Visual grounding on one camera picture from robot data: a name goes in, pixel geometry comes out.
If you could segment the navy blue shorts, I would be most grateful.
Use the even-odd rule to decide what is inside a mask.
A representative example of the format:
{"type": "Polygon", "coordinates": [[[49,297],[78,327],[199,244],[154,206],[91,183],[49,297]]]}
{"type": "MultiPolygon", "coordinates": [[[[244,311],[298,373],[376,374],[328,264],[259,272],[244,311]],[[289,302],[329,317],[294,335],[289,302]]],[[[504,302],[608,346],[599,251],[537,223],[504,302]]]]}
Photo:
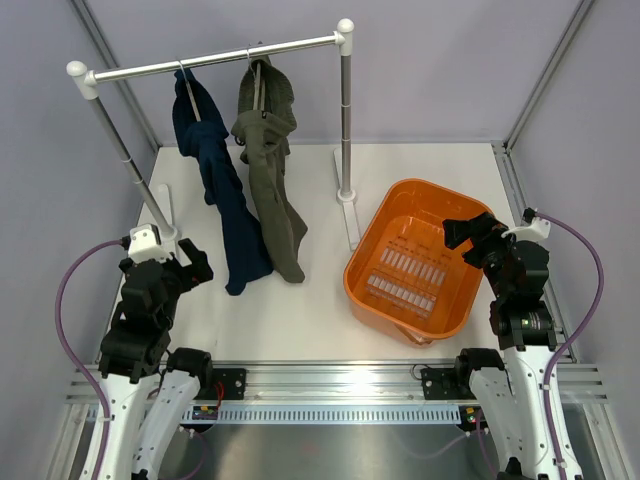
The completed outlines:
{"type": "Polygon", "coordinates": [[[238,296],[246,285],[270,275],[273,266],[261,226],[250,212],[228,151],[229,132],[208,91],[185,69],[197,101],[201,121],[196,122],[181,70],[174,74],[172,121],[179,151],[197,160],[204,200],[218,209],[229,272],[226,291],[238,296]]]}

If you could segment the grey hanger with metal hook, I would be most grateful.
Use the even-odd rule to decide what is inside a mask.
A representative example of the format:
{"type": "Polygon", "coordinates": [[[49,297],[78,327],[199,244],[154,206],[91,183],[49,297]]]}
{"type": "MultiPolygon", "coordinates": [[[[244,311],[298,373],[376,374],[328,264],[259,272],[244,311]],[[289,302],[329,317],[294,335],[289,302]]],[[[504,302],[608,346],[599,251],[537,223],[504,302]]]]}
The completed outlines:
{"type": "Polygon", "coordinates": [[[186,74],[186,71],[185,71],[185,68],[184,68],[184,65],[183,65],[182,61],[177,59],[177,62],[179,64],[180,70],[182,72],[185,88],[186,88],[186,91],[187,91],[187,94],[188,94],[188,97],[189,97],[189,101],[190,101],[190,104],[191,104],[191,107],[192,107],[192,110],[193,110],[194,118],[195,118],[196,122],[200,122],[201,121],[201,115],[200,115],[200,112],[199,112],[199,109],[198,109],[197,101],[196,101],[195,96],[193,94],[193,90],[191,88],[191,84],[189,82],[189,78],[188,78],[188,76],[186,74]]]}

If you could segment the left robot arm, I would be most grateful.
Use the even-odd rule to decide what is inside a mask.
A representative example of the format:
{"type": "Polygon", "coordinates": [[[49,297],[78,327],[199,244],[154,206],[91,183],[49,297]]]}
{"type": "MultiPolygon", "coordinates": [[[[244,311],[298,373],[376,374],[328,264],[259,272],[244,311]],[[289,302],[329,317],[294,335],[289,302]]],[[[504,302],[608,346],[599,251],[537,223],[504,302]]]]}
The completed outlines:
{"type": "Polygon", "coordinates": [[[188,265],[146,233],[134,233],[120,265],[121,299],[100,345],[103,420],[94,433],[100,479],[157,478],[187,407],[214,389],[209,353],[167,351],[180,296],[213,278],[204,251],[189,239],[178,246],[188,265]]]}

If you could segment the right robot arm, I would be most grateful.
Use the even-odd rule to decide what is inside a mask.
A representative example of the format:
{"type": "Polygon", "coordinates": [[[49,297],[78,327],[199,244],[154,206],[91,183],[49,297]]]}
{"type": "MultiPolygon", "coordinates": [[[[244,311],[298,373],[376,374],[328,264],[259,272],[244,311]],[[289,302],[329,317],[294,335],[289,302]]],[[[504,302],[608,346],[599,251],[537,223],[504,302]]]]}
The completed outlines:
{"type": "Polygon", "coordinates": [[[495,296],[490,324],[495,350],[466,348],[456,359],[454,388],[475,397],[499,460],[499,479],[581,479],[559,393],[555,325],[542,299],[549,253],[534,235],[549,229],[533,218],[510,229],[491,213],[446,219],[444,244],[464,243],[466,264],[479,269],[495,296]]]}

